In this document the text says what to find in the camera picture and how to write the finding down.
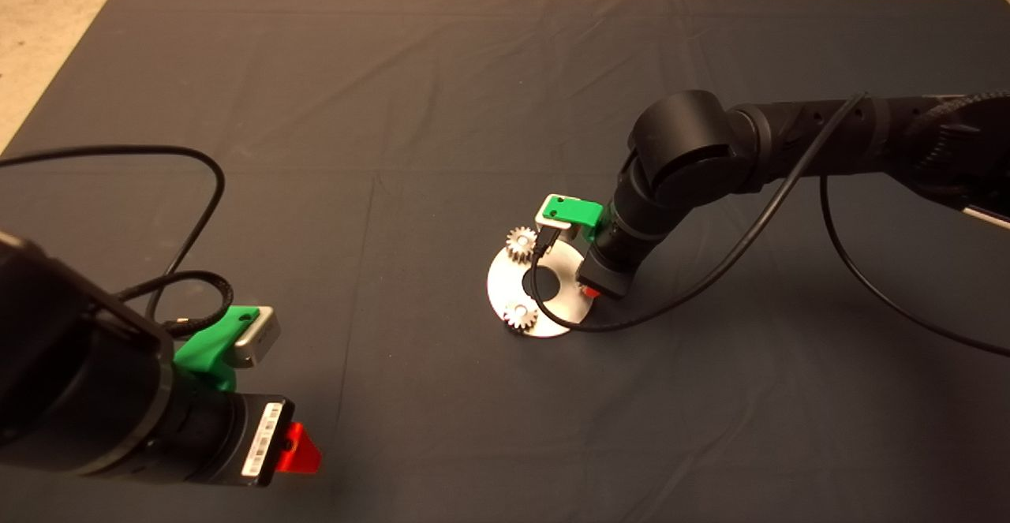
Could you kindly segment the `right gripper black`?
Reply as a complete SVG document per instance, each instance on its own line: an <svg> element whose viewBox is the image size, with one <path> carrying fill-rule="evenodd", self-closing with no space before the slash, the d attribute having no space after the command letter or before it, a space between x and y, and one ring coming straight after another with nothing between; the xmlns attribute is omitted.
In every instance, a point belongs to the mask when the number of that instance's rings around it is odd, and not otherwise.
<svg viewBox="0 0 1010 523"><path fill-rule="evenodd" d="M624 232L598 232L577 271L588 299L620 300L627 296L642 263L641 240Z"/></svg>

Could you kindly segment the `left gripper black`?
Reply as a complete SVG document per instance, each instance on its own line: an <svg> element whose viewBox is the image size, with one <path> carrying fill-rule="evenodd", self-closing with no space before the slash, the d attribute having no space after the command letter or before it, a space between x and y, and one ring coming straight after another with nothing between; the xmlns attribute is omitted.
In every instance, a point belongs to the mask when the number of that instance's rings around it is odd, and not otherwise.
<svg viewBox="0 0 1010 523"><path fill-rule="evenodd" d="M277 394L230 394L230 403L235 416L224 447L225 486L264 488L275 472L319 472L320 450L303 423L292 422L294 401Z"/></svg>

